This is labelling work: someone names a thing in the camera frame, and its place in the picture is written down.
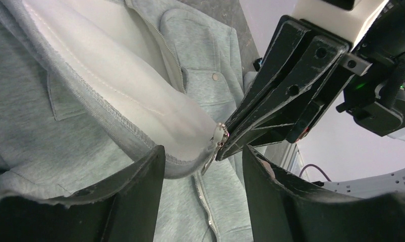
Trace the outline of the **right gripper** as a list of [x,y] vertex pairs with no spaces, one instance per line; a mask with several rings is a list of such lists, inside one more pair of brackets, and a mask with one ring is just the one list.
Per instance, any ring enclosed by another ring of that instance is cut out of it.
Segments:
[[244,99],[226,122],[222,160],[247,145],[294,143],[322,109],[315,96],[349,44],[311,35],[308,21],[352,44],[343,65],[356,76],[338,112],[378,136],[405,141],[405,1],[298,1],[283,15]]

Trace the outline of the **grey zip-up jacket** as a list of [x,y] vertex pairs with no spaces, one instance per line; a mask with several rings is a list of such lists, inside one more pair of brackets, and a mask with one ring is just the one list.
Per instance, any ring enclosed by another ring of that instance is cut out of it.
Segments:
[[152,241],[254,241],[243,156],[215,159],[252,78],[179,1],[0,1],[0,190],[69,197],[162,146]]

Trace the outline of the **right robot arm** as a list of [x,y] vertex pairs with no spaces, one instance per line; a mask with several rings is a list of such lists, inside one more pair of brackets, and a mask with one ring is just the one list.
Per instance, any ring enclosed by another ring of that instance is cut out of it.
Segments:
[[299,141],[340,93],[338,112],[405,141],[405,1],[298,1],[257,64],[216,160]]

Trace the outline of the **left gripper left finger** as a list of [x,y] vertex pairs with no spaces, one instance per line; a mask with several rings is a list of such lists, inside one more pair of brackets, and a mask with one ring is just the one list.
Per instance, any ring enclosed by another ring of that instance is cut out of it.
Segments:
[[152,241],[165,150],[69,197],[37,199],[0,190],[0,241]]

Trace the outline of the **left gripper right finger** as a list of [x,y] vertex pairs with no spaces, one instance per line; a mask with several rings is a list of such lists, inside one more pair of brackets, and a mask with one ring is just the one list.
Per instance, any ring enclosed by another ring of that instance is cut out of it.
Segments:
[[265,162],[243,148],[254,241],[405,241],[405,193],[351,197]]

